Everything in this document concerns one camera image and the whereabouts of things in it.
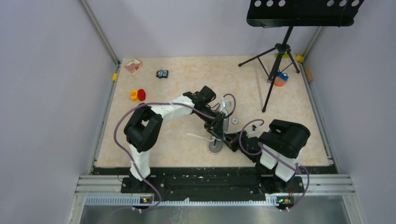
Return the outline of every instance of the tripod stand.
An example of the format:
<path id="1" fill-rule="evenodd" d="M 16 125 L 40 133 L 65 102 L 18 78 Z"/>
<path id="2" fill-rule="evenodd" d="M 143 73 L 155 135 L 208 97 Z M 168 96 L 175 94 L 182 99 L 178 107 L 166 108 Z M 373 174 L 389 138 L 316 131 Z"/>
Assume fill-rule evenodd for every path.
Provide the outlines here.
<path id="1" fill-rule="evenodd" d="M 262 112 L 265 112 L 266 109 L 267 109 L 267 104 L 268 104 L 268 100 L 269 100 L 269 97 L 270 97 L 271 92 L 272 92 L 272 87 L 274 87 L 275 78 L 278 75 L 279 65 L 281 64 L 281 60 L 282 60 L 282 57 L 283 57 L 284 54 L 287 54 L 289 56 L 289 58 L 291 60 L 291 63 L 294 65 L 294 68 L 296 68 L 297 73 L 300 73 L 300 70 L 298 69 L 298 67 L 296 65 L 296 62 L 294 61 L 293 57 L 291 56 L 290 45 L 287 44 L 287 41 L 288 41 L 288 39 L 290 37 L 292 29 L 293 29 L 293 27 L 289 26 L 289 28 L 287 29 L 287 32 L 286 32 L 286 36 L 283 39 L 283 42 L 281 44 L 277 43 L 277 44 L 275 44 L 274 48 L 271 48 L 271 49 L 267 50 L 266 52 L 263 52 L 263 53 L 255 56 L 255 57 L 250 58 L 249 60 L 247 60 L 245 62 L 242 62 L 242 63 L 238 64 L 238 66 L 240 67 L 240 66 L 243 66 L 244 64 L 246 64 L 246 63 L 248 63 L 248 62 L 250 62 L 252 60 L 258 59 L 260 64 L 261 64 L 261 66 L 262 66 L 262 68 L 264 69 L 265 73 L 268 76 L 268 80 L 271 81 L 271 86 L 269 88 L 269 91 L 268 91 L 268 94 L 267 94 L 267 99 L 265 100 L 264 107 L 262 108 Z M 276 57 L 274 66 L 272 66 L 272 70 L 271 70 L 270 74 L 268 75 L 268 72 L 265 69 L 264 65 L 262 64 L 262 62 L 260 60 L 260 57 L 265 55 L 265 54 L 268 54 L 269 52 L 274 51 L 274 50 L 278 50 L 279 53 L 278 53 L 278 56 Z"/>

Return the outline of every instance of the green object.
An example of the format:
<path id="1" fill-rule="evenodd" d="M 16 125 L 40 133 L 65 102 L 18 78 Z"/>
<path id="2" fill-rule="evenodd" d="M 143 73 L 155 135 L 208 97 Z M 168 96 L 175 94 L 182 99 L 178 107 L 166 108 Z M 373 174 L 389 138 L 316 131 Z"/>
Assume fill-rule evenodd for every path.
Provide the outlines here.
<path id="1" fill-rule="evenodd" d="M 283 56 L 282 56 L 282 58 L 289 58 L 289 55 L 288 54 L 284 54 Z"/>

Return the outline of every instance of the red toy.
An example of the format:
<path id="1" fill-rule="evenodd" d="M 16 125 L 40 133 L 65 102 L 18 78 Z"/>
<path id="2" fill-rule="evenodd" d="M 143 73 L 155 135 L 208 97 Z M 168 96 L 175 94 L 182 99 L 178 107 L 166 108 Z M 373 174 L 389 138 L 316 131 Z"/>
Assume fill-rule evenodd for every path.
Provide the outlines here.
<path id="1" fill-rule="evenodd" d="M 146 99 L 146 92 L 143 89 L 139 89 L 137 91 L 137 97 L 140 101 L 144 101 Z"/>

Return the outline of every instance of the gray floor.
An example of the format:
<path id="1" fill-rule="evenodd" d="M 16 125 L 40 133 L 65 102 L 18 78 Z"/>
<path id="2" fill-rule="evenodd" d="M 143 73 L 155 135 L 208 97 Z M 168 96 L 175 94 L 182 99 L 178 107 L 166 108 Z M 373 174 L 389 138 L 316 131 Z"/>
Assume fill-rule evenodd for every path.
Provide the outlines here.
<path id="1" fill-rule="evenodd" d="M 97 224 L 120 206 L 86 206 L 81 224 Z M 139 212 L 125 209 L 102 224 L 348 224 L 340 196 L 307 196 L 291 212 L 274 207 L 158 207 Z"/>

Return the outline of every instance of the white wall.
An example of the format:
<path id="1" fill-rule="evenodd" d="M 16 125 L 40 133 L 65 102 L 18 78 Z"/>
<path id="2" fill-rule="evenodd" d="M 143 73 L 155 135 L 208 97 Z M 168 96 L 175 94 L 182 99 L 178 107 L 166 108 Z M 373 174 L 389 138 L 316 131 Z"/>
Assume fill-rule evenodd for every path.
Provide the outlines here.
<path id="1" fill-rule="evenodd" d="M 257 55 L 282 42 L 287 28 L 246 23 L 250 0 L 88 0 L 118 58 Z M 294 28 L 302 54 L 316 27 Z"/>
<path id="2" fill-rule="evenodd" d="M 365 1 L 355 24 L 326 28 L 308 56 L 341 170 L 369 223 L 395 223 L 396 1 Z"/>
<path id="3" fill-rule="evenodd" d="M 77 0 L 0 1 L 0 223 L 64 223 L 115 71 Z"/>

